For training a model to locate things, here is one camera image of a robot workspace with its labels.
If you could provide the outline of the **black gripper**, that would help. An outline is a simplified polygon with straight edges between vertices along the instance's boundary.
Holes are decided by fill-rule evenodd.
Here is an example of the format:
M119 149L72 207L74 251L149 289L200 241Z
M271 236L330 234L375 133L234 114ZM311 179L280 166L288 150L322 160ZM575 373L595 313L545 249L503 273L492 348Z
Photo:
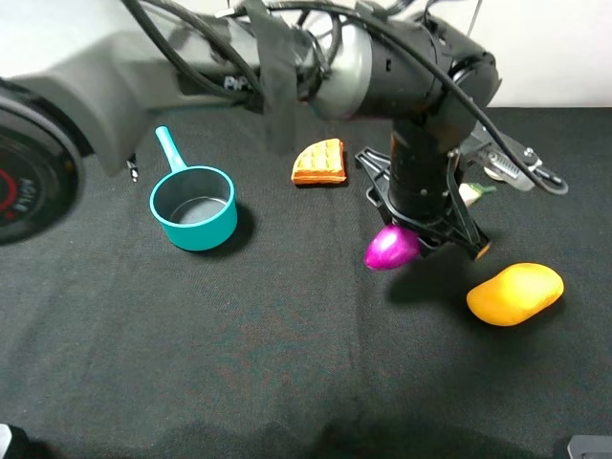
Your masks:
M466 137L464 117L399 119L392 121L391 158L369 147L355 154L357 167L371 183L367 200L386 225L400 224L421 234L426 254L452 244L478 260L491 246L459 190L461 156L453 149Z

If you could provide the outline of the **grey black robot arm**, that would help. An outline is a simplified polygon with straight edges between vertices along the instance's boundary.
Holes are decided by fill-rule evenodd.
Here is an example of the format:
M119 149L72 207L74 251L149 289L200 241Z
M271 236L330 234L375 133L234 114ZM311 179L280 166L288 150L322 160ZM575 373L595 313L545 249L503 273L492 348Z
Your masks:
M1 241L26 240L75 206L82 160L136 169L162 112L241 107L267 119L279 152L294 110L392 123L383 218L420 246L478 257L486 234L459 196L458 150L500 80L494 57L445 21L400 1L244 1L217 15L172 1L5 1L1 5Z

